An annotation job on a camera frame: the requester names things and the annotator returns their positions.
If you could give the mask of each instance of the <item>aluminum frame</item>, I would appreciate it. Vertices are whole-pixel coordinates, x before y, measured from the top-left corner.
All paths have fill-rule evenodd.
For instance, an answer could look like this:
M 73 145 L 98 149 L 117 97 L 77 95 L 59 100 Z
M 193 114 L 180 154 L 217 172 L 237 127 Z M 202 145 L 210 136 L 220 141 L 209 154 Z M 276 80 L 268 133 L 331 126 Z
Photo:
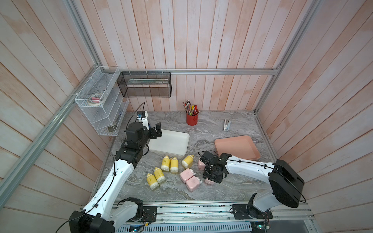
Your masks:
M 162 223 L 223 223 L 240 222 L 230 213 L 232 204 L 247 204 L 247 201 L 154 201 L 144 202 L 144 206 L 157 206 L 157 220 L 152 224 Z M 308 204 L 299 204 L 298 208 L 279 205 L 271 208 L 273 219 L 281 220 L 314 220 L 315 217 Z
M 171 75 L 276 75 L 277 69 L 119 69 L 120 72 L 170 72 Z
M 98 56 L 96 49 L 93 46 L 91 38 L 88 35 L 88 32 L 84 26 L 82 18 L 80 17 L 78 8 L 76 7 L 74 0 L 63 0 L 63 2 L 65 3 L 66 8 L 70 11 L 70 16 L 73 19 L 77 29 L 79 30 L 79 33 L 83 38 L 85 45 L 88 48 L 88 51 L 93 61 L 95 62 L 95 66 L 102 66 L 100 57 Z
M 36 136 L 34 141 L 27 147 L 21 157 L 13 165 L 0 183 L 0 209 L 5 206 L 13 192 L 26 176 L 35 161 L 39 158 L 41 152 L 45 149 L 57 130 L 63 124 L 71 110 L 75 106 L 75 95 L 80 91 L 84 84 L 88 81 L 86 77 L 77 88 L 69 95 L 67 100 L 61 105 L 58 112 L 46 124 L 41 132 Z
M 255 121 L 258 125 L 258 128 L 259 128 L 259 131 L 260 131 L 260 134 L 262 135 L 263 137 L 263 140 L 265 142 L 265 144 L 267 145 L 268 147 L 268 150 L 269 150 L 269 154 L 271 154 L 272 156 L 272 159 L 273 161 L 275 162 L 277 159 L 278 159 L 278 156 L 277 156 L 277 153 L 276 153 L 276 150 L 275 148 L 273 147 L 266 131 L 264 130 L 264 127 L 262 125 L 262 123 L 260 122 L 259 118 L 258 118 L 258 115 L 254 112 L 254 117 L 255 117 Z
M 289 48 L 286 50 L 284 57 L 281 59 L 280 65 L 278 66 L 279 72 L 275 74 L 274 77 L 269 81 L 266 89 L 264 90 L 263 94 L 261 95 L 258 104 L 255 108 L 255 113 L 259 113 L 260 109 L 263 107 L 264 102 L 266 101 L 269 93 L 271 92 L 272 88 L 274 87 L 275 83 L 278 80 L 278 77 L 281 75 L 282 70 L 289 62 L 291 56 L 293 55 L 295 49 L 298 47 L 300 41 L 304 37 L 307 29 L 309 28 L 312 20 L 316 17 L 317 11 L 320 9 L 324 0 L 313 0 L 310 8 L 308 9 L 304 19 L 302 20 L 301 25 L 299 26 L 297 32 L 295 33 L 294 38 L 290 42 Z

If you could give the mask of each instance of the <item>gray marble surface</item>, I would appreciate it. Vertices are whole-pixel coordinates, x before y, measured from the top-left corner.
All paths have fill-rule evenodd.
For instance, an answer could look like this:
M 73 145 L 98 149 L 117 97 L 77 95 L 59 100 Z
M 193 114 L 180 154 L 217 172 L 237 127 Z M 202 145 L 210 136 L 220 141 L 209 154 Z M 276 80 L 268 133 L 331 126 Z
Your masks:
M 111 155 L 114 156 L 125 138 L 126 124 L 132 113 L 126 113 L 120 127 L 119 135 L 116 137 Z M 162 122 L 162 128 L 167 130 L 185 132 L 190 135 L 187 153 L 194 154 L 192 169 L 196 176 L 202 179 L 203 171 L 198 170 L 197 162 L 200 156 L 197 152 L 215 150 L 214 141 L 218 138 L 228 138 L 241 135 L 249 135 L 259 153 L 261 162 L 273 162 L 269 150 L 263 141 L 262 135 L 255 122 L 251 111 L 201 111 L 198 124 L 189 126 L 186 124 L 184 111 L 177 112 L 148 112 L 151 126 Z M 224 119 L 231 120 L 229 131 L 223 131 Z M 221 184 L 207 185 L 204 182 L 194 192 L 190 192 L 181 182 L 179 174 L 163 172 L 166 181 L 155 190 L 151 190 L 146 182 L 147 173 L 154 173 L 154 167 L 160 167 L 163 154 L 149 152 L 143 156 L 134 172 L 123 185 L 117 200 L 127 197 L 136 197 L 144 201 L 176 201 L 176 200 L 249 200 L 255 192 L 261 192 L 269 187 L 268 184 L 251 179 L 249 177 L 228 174 Z M 179 172 L 184 171 L 179 159 Z M 101 183 L 108 175 L 113 166 L 112 157 L 108 159 L 103 171 Z

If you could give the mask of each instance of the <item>yellow bottle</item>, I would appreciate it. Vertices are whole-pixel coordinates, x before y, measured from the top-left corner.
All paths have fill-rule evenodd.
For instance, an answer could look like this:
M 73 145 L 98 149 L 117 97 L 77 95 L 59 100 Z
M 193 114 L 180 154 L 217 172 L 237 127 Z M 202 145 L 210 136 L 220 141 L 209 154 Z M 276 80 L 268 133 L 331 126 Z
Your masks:
M 176 157 L 173 157 L 171 159 L 171 168 L 170 171 L 172 173 L 178 173 L 179 172 L 179 161 Z
M 154 168 L 154 175 L 155 175 L 158 183 L 162 183 L 163 181 L 166 180 L 166 178 L 163 175 L 162 170 L 159 169 L 158 167 Z
M 193 159 L 194 155 L 188 155 L 183 159 L 183 161 L 181 161 L 181 165 L 183 165 L 185 168 L 190 168 L 192 167 Z
M 151 190 L 159 186 L 157 179 L 154 177 L 154 175 L 150 173 L 148 173 L 148 176 L 146 177 L 146 181 L 148 182 Z
M 167 155 L 162 160 L 161 169 L 163 171 L 169 171 L 170 170 L 170 158 Z

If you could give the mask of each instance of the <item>white wire shelf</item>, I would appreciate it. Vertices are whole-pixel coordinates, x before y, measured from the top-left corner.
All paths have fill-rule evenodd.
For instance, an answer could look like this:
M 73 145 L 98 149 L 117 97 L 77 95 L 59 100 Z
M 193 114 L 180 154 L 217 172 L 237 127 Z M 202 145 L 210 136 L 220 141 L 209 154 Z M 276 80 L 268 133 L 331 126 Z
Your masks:
M 117 67 L 98 66 L 75 98 L 76 103 L 80 107 L 102 108 L 118 77 Z
M 97 133 L 99 135 L 107 135 L 107 136 L 116 136 L 119 133 L 120 125 L 123 121 L 124 113 L 127 110 L 128 107 L 128 101 L 127 102 L 121 102 L 119 105 L 118 111 L 115 114 L 114 121 L 106 127 L 103 127 L 99 130 L 97 130 Z
M 119 121 L 127 102 L 118 86 L 117 67 L 99 66 L 75 98 L 76 103 L 99 135 L 118 135 Z

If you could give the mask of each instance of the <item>white tray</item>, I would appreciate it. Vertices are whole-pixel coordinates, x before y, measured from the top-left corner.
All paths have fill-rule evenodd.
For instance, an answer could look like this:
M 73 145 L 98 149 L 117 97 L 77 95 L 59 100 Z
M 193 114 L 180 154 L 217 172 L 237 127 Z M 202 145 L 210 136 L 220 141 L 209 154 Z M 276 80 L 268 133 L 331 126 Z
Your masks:
M 170 156 L 184 156 L 187 152 L 189 134 L 162 129 L 162 137 L 151 139 L 149 151 Z

